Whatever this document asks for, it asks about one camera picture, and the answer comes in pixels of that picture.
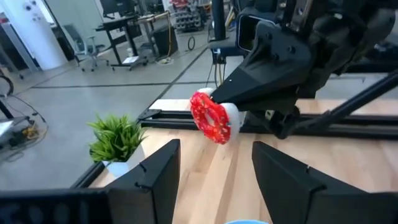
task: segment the potted plant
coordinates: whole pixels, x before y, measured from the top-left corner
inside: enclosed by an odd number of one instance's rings
[[[95,162],[103,162],[115,177],[120,177],[145,159],[141,142],[145,139],[141,125],[127,116],[108,116],[88,123],[94,128],[97,141],[90,144],[90,156]]]

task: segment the white column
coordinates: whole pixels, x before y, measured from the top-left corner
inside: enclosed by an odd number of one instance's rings
[[[0,0],[6,16],[42,70],[68,61],[35,0]]]

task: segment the computer monitor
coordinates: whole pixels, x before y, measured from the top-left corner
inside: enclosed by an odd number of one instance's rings
[[[116,0],[100,0],[100,2],[104,10],[103,16],[119,12],[119,7],[116,4]]]
[[[115,0],[118,6],[118,12],[120,16],[127,14],[134,14],[136,12],[136,3],[133,0]]]

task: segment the desk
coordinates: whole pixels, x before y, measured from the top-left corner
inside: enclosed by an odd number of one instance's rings
[[[154,43],[152,41],[152,32],[154,31],[154,26],[153,26],[153,22],[155,22],[156,19],[160,19],[163,17],[167,17],[168,16],[168,12],[163,12],[161,14],[155,15],[155,16],[143,16],[137,19],[137,17],[135,16],[129,16],[129,17],[123,17],[120,19],[115,19],[115,20],[111,20],[109,22],[104,22],[102,23],[99,27],[97,27],[95,29],[95,31],[99,32],[99,31],[105,31],[106,35],[108,36],[109,41],[111,42],[111,47],[113,49],[113,52],[115,54],[116,60],[118,61],[118,64],[114,64],[111,65],[112,67],[130,67],[131,65],[124,65],[122,64],[122,61],[120,60],[120,56],[118,54],[118,50],[116,49],[116,45],[114,44],[114,41],[112,39],[112,36],[110,34],[111,30],[115,30],[115,29],[120,29],[123,28],[125,33],[126,33],[126,38],[127,41],[129,42],[130,48],[132,48],[132,52],[134,54],[134,56],[138,56],[138,51],[137,51],[137,47],[134,43],[134,40],[132,38],[132,35],[129,31],[129,22],[133,21],[134,24],[143,24],[144,28],[145,28],[145,32],[147,34],[147,38],[148,38],[148,43],[151,47],[151,50],[153,52],[153,54],[155,55],[155,57],[157,56],[157,52],[156,49],[154,47]]]
[[[339,100],[299,100],[303,113],[321,113]],[[151,109],[187,110],[188,100],[157,100]],[[398,101],[376,100],[357,114],[398,114]],[[225,223],[258,219],[271,223],[251,161],[253,141],[263,141],[332,177],[368,192],[398,191],[398,142],[346,138],[240,134],[219,146],[198,131],[148,129],[142,143],[146,156],[174,138],[181,139],[180,185],[174,223]],[[91,187],[114,177],[104,170]]]
[[[130,48],[132,48],[132,52],[134,56],[138,56],[138,51],[137,47],[134,43],[134,40],[132,38],[132,35],[129,30],[129,21],[134,21],[137,18],[135,16],[130,16],[130,17],[124,17],[121,19],[115,19],[109,22],[104,22],[100,26],[98,26],[95,31],[105,31],[106,35],[108,36],[109,41],[111,42],[111,47],[113,49],[113,53],[116,57],[116,60],[118,61],[117,64],[112,64],[112,67],[130,67],[130,65],[125,65],[122,63],[120,60],[120,56],[118,53],[118,50],[116,49],[116,44],[114,43],[114,40],[112,39],[110,31],[115,30],[115,29],[120,29],[123,28],[126,34],[127,41],[129,42]]]

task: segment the gray floor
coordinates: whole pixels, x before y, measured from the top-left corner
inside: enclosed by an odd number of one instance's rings
[[[38,145],[12,157],[10,152],[0,150],[0,190],[71,186],[92,165],[88,143],[94,141],[94,136],[86,123],[94,121],[96,114],[128,114],[135,119],[157,98],[189,98],[195,90],[204,87],[211,64],[210,51],[204,47],[207,36],[195,36],[197,47],[192,52],[185,51],[189,35],[182,36],[178,38],[180,51],[172,56],[171,65],[152,63],[135,67],[131,72],[125,68],[113,72],[103,66],[95,72],[83,73],[74,63],[69,63],[55,70],[27,74],[23,81],[14,78],[17,96],[43,115],[49,131]],[[126,56],[125,48],[119,49],[121,57]],[[113,54],[104,57],[116,61]],[[229,58],[226,74],[241,61],[241,57]],[[375,74],[332,78],[317,98],[348,98],[382,77]],[[215,86],[213,73],[208,86]],[[398,92],[393,90],[384,97],[397,98]],[[32,113],[15,98],[6,101],[24,114]]]

